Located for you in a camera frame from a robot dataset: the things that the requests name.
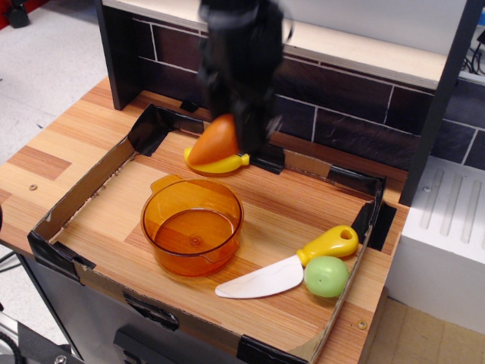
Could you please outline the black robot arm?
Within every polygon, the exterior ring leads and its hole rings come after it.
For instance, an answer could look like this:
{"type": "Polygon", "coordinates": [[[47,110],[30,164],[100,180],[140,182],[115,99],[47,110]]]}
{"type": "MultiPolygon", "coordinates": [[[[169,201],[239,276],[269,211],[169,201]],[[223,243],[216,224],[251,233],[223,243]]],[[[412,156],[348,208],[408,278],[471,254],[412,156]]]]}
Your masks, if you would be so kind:
{"type": "Polygon", "coordinates": [[[259,152],[279,127],[274,73],[283,61],[283,12],[273,1],[202,1],[208,35],[199,79],[213,117],[234,116],[241,152],[259,152]]]}

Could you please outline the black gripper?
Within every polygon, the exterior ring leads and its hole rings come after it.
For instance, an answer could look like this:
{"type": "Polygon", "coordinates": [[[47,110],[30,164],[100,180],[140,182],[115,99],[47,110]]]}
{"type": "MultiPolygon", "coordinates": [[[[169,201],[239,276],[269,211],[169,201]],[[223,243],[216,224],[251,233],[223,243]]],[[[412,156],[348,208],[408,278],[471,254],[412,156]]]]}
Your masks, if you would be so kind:
{"type": "Polygon", "coordinates": [[[281,128],[273,75],[282,62],[282,20],[207,19],[199,78],[213,118],[234,116],[240,152],[257,153],[281,128]]]}

